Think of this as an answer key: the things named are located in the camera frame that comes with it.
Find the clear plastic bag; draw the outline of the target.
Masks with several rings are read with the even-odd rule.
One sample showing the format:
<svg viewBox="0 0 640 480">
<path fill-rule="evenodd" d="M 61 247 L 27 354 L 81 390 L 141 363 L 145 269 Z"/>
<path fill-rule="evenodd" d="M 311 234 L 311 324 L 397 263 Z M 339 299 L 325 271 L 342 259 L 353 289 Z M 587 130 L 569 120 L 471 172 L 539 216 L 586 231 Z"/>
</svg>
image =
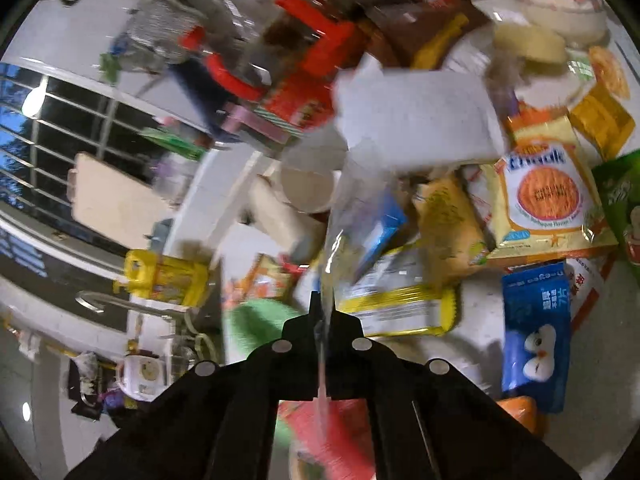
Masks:
<svg viewBox="0 0 640 480">
<path fill-rule="evenodd" d="M 337 427 L 332 420 L 337 400 L 360 390 L 347 367 L 352 352 L 373 342 L 363 335 L 356 316 L 337 310 L 346 292 L 366 274 L 388 241 L 406 222 L 395 191 L 397 179 L 375 152 L 354 148 L 347 153 L 330 211 L 319 264 L 319 321 L 314 329 L 318 353 L 318 438 L 326 443 Z"/>
</svg>

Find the green fluffy cloth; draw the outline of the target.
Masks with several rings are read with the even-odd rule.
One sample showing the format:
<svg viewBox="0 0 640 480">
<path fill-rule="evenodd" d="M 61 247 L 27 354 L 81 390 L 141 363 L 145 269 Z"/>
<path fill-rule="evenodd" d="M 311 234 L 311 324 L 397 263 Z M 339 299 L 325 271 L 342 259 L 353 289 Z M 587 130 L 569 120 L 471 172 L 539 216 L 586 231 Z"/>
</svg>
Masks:
<svg viewBox="0 0 640 480">
<path fill-rule="evenodd" d="M 231 345 L 240 359 L 279 339 L 286 321 L 299 316 L 299 310 L 273 299 L 250 299 L 224 311 L 224 325 Z"/>
</svg>

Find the yellow white noodle package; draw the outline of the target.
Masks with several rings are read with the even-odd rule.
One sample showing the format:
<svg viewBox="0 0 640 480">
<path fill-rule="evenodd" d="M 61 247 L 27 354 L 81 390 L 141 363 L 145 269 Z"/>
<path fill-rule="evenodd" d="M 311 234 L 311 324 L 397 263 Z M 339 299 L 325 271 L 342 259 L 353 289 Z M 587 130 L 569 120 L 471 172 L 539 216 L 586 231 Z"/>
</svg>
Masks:
<svg viewBox="0 0 640 480">
<path fill-rule="evenodd" d="M 368 337 L 442 336 L 458 314 L 454 288 L 434 289 L 424 281 L 415 244 L 382 255 L 355 284 L 337 295 L 337 310 L 352 315 Z"/>
</svg>

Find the yellow detergent jug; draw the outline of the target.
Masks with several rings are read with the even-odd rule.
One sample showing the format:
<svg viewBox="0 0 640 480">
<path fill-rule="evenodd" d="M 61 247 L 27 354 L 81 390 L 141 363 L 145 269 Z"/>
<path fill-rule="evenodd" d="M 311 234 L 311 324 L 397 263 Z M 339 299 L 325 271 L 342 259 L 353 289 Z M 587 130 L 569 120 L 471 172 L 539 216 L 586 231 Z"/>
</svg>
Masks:
<svg viewBox="0 0 640 480">
<path fill-rule="evenodd" d="M 209 270 L 197 261 L 167 257 L 147 249 L 133 249 L 124 260 L 124 277 L 114 292 L 126 289 L 136 297 L 198 307 L 208 289 Z"/>
</svg>

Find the blue penguin snack packet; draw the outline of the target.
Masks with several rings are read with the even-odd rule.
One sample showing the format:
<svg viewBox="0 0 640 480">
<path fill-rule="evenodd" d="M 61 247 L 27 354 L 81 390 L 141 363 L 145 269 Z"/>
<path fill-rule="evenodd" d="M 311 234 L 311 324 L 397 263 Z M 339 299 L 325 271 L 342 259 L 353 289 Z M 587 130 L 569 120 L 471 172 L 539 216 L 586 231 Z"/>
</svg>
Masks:
<svg viewBox="0 0 640 480">
<path fill-rule="evenodd" d="M 570 278 L 563 261 L 503 275 L 501 388 L 528 396 L 539 411 L 563 411 L 570 368 Z"/>
</svg>

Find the steel faucet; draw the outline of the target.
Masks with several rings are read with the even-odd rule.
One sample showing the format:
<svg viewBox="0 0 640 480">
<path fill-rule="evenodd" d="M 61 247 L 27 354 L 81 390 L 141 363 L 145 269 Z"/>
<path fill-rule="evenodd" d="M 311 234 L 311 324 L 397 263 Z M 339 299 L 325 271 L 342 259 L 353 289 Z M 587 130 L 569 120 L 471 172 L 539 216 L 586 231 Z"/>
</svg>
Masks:
<svg viewBox="0 0 640 480">
<path fill-rule="evenodd" d="M 143 304 L 136 304 L 132 301 L 102 294 L 102 292 L 92 292 L 91 290 L 78 292 L 75 300 L 84 308 L 98 315 L 104 314 L 107 307 L 118 307 L 139 314 L 155 316 L 156 318 L 168 318 L 168 320 L 180 320 L 186 314 L 186 310 L 145 307 Z"/>
</svg>

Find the wooden cutting board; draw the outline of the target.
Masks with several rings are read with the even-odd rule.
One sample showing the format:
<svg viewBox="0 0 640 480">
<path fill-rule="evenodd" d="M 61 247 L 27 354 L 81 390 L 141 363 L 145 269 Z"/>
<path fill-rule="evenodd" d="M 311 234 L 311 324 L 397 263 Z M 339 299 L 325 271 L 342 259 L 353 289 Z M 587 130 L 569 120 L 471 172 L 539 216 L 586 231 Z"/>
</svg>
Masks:
<svg viewBox="0 0 640 480">
<path fill-rule="evenodd" d="M 87 153 L 67 174 L 74 220 L 128 249 L 145 248 L 156 222 L 172 209 L 153 189 Z"/>
</svg>

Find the orange cracker snack bag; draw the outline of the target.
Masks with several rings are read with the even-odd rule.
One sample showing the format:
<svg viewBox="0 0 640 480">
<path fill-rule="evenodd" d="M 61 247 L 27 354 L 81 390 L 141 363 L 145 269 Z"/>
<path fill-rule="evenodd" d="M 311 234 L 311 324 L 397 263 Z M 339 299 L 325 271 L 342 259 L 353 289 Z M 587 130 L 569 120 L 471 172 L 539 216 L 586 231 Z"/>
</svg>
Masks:
<svg viewBox="0 0 640 480">
<path fill-rule="evenodd" d="M 488 181 L 494 266 L 597 257 L 617 247 L 578 144 L 524 140 L 495 162 Z"/>
</svg>

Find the white paper box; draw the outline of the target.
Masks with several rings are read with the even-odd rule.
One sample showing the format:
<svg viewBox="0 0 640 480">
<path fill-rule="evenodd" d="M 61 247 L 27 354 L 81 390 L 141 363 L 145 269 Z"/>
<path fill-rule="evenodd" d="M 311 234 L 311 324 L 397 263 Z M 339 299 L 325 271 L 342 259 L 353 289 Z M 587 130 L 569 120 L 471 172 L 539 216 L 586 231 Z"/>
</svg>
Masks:
<svg viewBox="0 0 640 480">
<path fill-rule="evenodd" d="M 366 55 L 336 77 L 332 101 L 347 145 L 371 144 L 400 172 L 494 162 L 509 148 L 484 81 L 472 74 L 384 68 Z"/>
</svg>

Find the green cartoon snack bag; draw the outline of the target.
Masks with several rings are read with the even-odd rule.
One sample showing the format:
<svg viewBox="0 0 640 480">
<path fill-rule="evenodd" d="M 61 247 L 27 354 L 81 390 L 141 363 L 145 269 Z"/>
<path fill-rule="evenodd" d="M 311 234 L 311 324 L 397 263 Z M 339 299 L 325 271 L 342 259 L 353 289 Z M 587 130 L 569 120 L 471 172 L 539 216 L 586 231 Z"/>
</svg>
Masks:
<svg viewBox="0 0 640 480">
<path fill-rule="evenodd" d="M 640 151 L 604 162 L 592 170 L 608 225 L 639 281 Z"/>
</svg>

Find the red cap oil bottle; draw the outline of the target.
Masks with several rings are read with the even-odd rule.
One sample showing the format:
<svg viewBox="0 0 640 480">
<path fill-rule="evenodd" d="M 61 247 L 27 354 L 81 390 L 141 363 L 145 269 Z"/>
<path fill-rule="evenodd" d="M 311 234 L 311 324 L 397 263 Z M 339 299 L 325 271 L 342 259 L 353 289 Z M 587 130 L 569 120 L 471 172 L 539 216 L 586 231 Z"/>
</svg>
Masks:
<svg viewBox="0 0 640 480">
<path fill-rule="evenodd" d="M 255 112 L 299 134 L 333 117 L 333 81 L 340 70 L 360 61 L 369 36 L 357 23 L 326 14 L 321 0 L 276 0 L 276 5 L 310 28 L 316 38 Z"/>
</svg>

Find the yellow seasoning sachet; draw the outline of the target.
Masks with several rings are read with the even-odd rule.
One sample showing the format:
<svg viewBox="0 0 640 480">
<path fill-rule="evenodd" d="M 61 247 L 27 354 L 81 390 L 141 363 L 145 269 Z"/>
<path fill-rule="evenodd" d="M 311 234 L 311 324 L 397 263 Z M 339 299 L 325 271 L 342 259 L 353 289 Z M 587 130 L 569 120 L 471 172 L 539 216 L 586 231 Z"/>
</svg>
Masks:
<svg viewBox="0 0 640 480">
<path fill-rule="evenodd" d="M 602 84 L 595 84 L 570 111 L 568 118 L 603 160 L 616 158 L 636 128 L 631 114 Z"/>
</svg>

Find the cream plastic lid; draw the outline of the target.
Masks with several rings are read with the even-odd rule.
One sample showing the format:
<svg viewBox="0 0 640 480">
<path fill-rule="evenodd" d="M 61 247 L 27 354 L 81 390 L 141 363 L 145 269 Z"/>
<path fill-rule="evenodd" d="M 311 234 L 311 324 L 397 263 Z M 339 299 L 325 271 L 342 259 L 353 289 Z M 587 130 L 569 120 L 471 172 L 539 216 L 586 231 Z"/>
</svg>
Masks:
<svg viewBox="0 0 640 480">
<path fill-rule="evenodd" d="M 537 25 L 498 23 L 494 28 L 494 46 L 538 63 L 562 64 L 567 60 L 564 38 Z"/>
</svg>

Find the white ceramic bowl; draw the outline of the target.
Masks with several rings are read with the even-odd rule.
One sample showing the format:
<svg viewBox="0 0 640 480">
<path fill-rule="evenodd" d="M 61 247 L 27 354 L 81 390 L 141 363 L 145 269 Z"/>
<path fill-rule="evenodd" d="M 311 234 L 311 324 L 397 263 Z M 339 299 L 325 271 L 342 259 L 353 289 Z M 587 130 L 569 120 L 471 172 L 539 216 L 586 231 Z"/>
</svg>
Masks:
<svg viewBox="0 0 640 480">
<path fill-rule="evenodd" d="M 553 30 L 577 47 L 608 34 L 603 0 L 516 0 L 529 23 Z"/>
</svg>

